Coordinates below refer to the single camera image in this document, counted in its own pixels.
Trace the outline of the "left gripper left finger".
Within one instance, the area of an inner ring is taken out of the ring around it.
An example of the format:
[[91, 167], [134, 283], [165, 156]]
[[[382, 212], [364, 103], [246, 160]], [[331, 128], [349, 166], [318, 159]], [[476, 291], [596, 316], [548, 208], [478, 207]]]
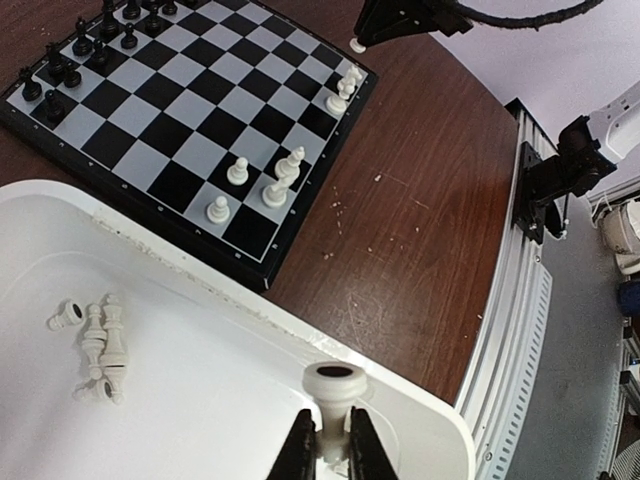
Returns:
[[316, 479], [316, 428], [310, 409], [297, 414], [267, 479]]

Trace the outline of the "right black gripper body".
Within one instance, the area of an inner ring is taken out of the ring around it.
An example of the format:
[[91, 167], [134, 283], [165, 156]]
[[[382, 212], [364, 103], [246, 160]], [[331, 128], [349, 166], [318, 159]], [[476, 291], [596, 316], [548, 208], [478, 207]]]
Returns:
[[354, 25], [354, 37], [372, 47], [411, 35], [464, 34], [473, 24], [456, 13], [450, 1], [366, 0]]

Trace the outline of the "white chess piece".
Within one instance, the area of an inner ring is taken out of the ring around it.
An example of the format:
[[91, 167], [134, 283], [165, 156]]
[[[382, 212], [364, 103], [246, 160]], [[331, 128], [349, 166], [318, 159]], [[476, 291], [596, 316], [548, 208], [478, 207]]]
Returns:
[[302, 386], [318, 405], [322, 428], [317, 434], [319, 455], [329, 464], [347, 458], [346, 419], [368, 388], [365, 371], [353, 364], [327, 361], [311, 364], [304, 370]]
[[288, 156], [278, 160], [274, 167], [277, 179], [289, 178], [295, 182], [300, 176], [300, 165], [305, 159], [305, 149], [299, 146], [293, 149]]

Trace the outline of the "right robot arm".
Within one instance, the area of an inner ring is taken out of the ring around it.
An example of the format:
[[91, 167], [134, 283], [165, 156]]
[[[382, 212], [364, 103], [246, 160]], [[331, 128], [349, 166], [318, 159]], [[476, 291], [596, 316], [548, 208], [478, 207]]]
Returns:
[[[464, 34], [473, 23], [507, 30], [539, 30], [594, 9], [598, 1], [582, 1], [528, 17], [491, 15], [459, 1], [365, 1], [354, 25], [350, 48], [368, 47], [400, 37], [430, 32]], [[557, 154], [530, 167], [522, 180], [522, 197], [535, 206], [572, 194], [580, 197], [639, 146], [639, 85], [617, 99], [567, 125], [558, 137]]]

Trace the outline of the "white chess rook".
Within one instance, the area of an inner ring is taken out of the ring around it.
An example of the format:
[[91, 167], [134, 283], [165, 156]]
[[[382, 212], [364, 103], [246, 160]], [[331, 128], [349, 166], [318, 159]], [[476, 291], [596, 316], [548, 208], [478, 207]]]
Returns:
[[360, 44], [356, 38], [352, 38], [350, 40], [349, 46], [354, 52], [358, 54], [364, 53], [366, 51], [366, 47]]

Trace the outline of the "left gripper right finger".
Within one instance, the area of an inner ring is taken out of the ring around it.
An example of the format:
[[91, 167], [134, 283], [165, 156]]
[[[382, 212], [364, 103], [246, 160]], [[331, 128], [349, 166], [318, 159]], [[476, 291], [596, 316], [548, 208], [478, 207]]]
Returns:
[[363, 408], [352, 407], [349, 432], [349, 480], [398, 480], [398, 476]]

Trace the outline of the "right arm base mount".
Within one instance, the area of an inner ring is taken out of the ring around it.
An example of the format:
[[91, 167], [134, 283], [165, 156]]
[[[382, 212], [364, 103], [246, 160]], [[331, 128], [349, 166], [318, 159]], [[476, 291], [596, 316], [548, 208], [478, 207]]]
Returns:
[[524, 141], [520, 145], [519, 169], [512, 213], [512, 224], [541, 245], [548, 232], [560, 239], [565, 224], [555, 200], [562, 196], [558, 155], [545, 160]]

